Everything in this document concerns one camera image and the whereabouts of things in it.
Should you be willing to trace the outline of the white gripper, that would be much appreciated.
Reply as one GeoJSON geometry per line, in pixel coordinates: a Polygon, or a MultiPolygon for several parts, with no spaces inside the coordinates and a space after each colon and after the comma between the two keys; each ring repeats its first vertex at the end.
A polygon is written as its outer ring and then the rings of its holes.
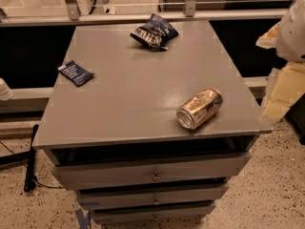
{"type": "Polygon", "coordinates": [[[260,116],[268,124],[281,120],[305,94],[305,0],[295,0],[282,17],[255,43],[262,49],[276,47],[279,57],[288,62],[268,76],[260,116]]]}

